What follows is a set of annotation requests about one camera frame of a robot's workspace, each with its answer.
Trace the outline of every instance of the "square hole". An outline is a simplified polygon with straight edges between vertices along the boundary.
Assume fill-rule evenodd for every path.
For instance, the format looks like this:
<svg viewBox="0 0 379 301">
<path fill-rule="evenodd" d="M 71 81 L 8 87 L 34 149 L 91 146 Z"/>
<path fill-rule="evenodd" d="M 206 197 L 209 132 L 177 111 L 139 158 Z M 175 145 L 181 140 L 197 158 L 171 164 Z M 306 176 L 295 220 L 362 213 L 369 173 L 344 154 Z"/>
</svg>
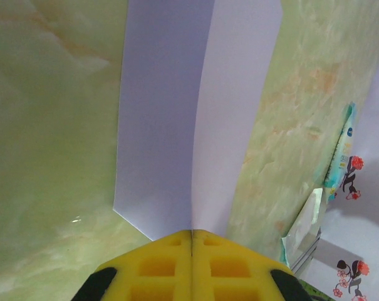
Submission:
<svg viewBox="0 0 379 301">
<path fill-rule="evenodd" d="M 206 237 L 205 240 L 203 241 L 203 244 L 205 246 L 220 246 L 221 243 L 217 240 L 214 240 L 211 237 Z"/>
<path fill-rule="evenodd" d="M 245 260 L 234 257 L 216 257 L 210 260 L 212 277 L 247 278 L 251 276 Z"/>
<path fill-rule="evenodd" d="M 181 245 L 181 239 L 180 238 L 174 238 L 169 243 L 170 246 L 180 246 Z"/>
<path fill-rule="evenodd" d="M 171 257 L 151 256 L 140 264 L 139 276 L 165 277 L 175 275 L 175 259 Z"/>
<path fill-rule="evenodd" d="M 135 285 L 131 288 L 130 301 L 173 301 L 173 285 Z"/>
<path fill-rule="evenodd" d="M 259 301 L 259 295 L 255 290 L 241 287 L 215 287 L 215 301 Z"/>
</svg>

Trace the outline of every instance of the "green marble wall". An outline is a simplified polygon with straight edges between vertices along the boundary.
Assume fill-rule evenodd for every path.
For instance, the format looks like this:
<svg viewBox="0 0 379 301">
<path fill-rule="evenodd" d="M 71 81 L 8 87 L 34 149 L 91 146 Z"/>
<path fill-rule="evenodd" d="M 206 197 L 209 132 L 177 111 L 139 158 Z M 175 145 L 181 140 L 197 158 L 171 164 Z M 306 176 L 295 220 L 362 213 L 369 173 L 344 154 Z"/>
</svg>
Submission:
<svg viewBox="0 0 379 301">
<path fill-rule="evenodd" d="M 148 241 L 112 211 L 126 10 L 0 1 L 0 300 L 70 300 Z"/>
<path fill-rule="evenodd" d="M 379 62 L 379 0 L 283 0 L 283 21 L 242 165 L 227 237 L 279 259 L 323 183 L 345 108 L 363 107 Z"/>
</svg>

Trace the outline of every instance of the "marble tile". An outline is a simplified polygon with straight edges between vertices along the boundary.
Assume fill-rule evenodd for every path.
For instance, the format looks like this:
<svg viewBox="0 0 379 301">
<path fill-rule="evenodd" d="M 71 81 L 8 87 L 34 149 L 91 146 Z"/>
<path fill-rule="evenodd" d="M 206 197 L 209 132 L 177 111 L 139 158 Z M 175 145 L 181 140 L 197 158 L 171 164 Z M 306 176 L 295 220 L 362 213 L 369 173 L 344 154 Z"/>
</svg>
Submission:
<svg viewBox="0 0 379 301">
<path fill-rule="evenodd" d="M 127 1 L 0 1 L 0 300 L 148 242 L 112 211 Z"/>
<path fill-rule="evenodd" d="M 280 237 L 323 183 L 350 102 L 379 62 L 379 1 L 282 1 L 283 21 L 227 237 L 278 259 Z"/>
</svg>

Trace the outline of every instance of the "white paper sheet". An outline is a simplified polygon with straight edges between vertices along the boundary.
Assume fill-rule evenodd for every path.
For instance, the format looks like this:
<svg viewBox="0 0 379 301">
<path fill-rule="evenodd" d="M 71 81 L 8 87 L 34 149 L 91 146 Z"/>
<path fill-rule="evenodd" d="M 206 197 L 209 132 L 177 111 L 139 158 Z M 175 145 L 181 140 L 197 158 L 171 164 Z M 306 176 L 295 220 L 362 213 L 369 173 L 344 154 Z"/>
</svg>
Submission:
<svg viewBox="0 0 379 301">
<path fill-rule="evenodd" d="M 193 229 L 226 233 L 282 15 L 278 0 L 215 1 L 196 116 Z"/>
<path fill-rule="evenodd" d="M 279 0 L 130 1 L 114 209 L 150 239 L 224 235 L 281 18 Z"/>
</svg>

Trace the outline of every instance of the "black rubber edge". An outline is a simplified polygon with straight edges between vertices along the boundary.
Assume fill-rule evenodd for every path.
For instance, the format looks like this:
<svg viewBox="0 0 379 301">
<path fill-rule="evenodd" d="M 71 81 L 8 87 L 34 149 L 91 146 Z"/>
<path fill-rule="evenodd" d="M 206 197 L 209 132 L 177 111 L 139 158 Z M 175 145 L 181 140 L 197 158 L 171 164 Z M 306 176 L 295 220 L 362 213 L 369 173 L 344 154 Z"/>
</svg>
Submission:
<svg viewBox="0 0 379 301">
<path fill-rule="evenodd" d="M 271 270 L 270 274 L 285 301 L 312 301 L 296 277 L 281 270 Z"/>
<path fill-rule="evenodd" d="M 111 267 L 91 274 L 71 301 L 100 301 L 116 274 Z"/>
</svg>

